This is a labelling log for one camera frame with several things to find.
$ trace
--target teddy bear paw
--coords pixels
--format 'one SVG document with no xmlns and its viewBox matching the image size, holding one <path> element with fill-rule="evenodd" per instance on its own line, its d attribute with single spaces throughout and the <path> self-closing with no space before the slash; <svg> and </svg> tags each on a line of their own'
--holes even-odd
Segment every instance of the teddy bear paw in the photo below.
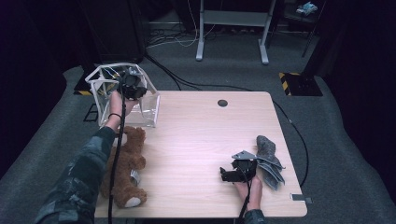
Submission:
<svg viewBox="0 0 396 224">
<path fill-rule="evenodd" d="M 142 201 L 140 201 L 139 198 L 131 198 L 130 200 L 128 200 L 128 202 L 126 202 L 125 207 L 135 207 L 141 203 Z"/>
</svg>

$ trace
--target table hole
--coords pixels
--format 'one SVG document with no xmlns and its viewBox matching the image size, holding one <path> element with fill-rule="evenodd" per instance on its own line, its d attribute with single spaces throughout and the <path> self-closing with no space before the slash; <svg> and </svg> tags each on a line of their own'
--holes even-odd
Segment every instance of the table hole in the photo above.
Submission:
<svg viewBox="0 0 396 224">
<path fill-rule="evenodd" d="M 219 100 L 218 101 L 218 105 L 221 106 L 221 107 L 224 107 L 224 106 L 228 105 L 228 102 L 226 100 Z"/>
</svg>

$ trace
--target metal clip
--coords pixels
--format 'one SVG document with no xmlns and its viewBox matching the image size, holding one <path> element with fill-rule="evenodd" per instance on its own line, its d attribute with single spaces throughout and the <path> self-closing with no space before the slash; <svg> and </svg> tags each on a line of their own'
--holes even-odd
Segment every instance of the metal clip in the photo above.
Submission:
<svg viewBox="0 0 396 224">
<path fill-rule="evenodd" d="M 235 160 L 256 160 L 256 155 L 251 154 L 250 152 L 246 152 L 245 150 L 235 154 L 232 156 Z"/>
<path fill-rule="evenodd" d="M 305 202 L 305 203 L 314 203 L 311 198 L 305 198 L 303 194 L 290 194 L 290 198 L 294 201 Z"/>
</svg>

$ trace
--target transparent container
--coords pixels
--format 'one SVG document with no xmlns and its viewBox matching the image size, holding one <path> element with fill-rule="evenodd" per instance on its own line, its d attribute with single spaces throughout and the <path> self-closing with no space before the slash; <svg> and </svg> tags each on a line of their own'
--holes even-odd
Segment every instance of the transparent container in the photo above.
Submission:
<svg viewBox="0 0 396 224">
<path fill-rule="evenodd" d="M 134 63 L 112 63 L 99 65 L 85 81 L 91 85 L 91 93 L 98 108 L 98 125 L 103 126 L 109 115 L 109 95 L 119 88 L 119 80 L 124 76 L 140 78 L 138 87 L 147 88 L 145 95 L 138 99 L 131 113 L 125 118 L 125 125 L 133 127 L 155 127 L 160 105 L 160 94 L 149 80 L 146 72 Z"/>
</svg>

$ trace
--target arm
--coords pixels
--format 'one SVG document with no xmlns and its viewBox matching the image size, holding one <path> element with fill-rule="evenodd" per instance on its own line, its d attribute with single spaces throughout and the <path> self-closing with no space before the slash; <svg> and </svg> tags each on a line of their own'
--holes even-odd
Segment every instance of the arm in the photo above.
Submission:
<svg viewBox="0 0 396 224">
<path fill-rule="evenodd" d="M 245 201 L 248 195 L 247 183 L 233 183 L 238 190 L 242 202 Z M 261 210 L 262 202 L 262 182 L 257 176 L 251 180 L 250 198 L 247 204 L 247 211 L 245 213 L 245 224 L 264 224 L 265 218 Z"/>
<path fill-rule="evenodd" d="M 110 96 L 110 113 L 121 114 L 121 98 Z M 126 100 L 126 114 L 137 102 Z M 110 116 L 64 168 L 49 196 L 44 201 L 35 223 L 93 223 L 99 186 L 120 125 L 118 116 Z"/>
</svg>

